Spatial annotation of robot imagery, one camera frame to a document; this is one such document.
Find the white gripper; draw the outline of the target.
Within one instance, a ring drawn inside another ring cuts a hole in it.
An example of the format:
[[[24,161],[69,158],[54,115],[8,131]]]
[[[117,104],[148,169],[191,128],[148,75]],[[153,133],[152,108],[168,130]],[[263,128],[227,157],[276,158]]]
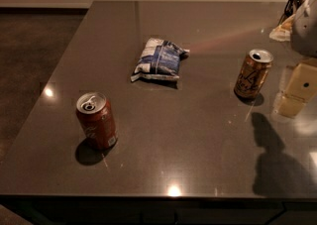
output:
[[[317,0],[305,0],[295,13],[291,46],[304,56],[317,57]],[[276,96],[275,111],[296,117],[317,94],[317,65],[300,62],[285,71],[286,80]]]

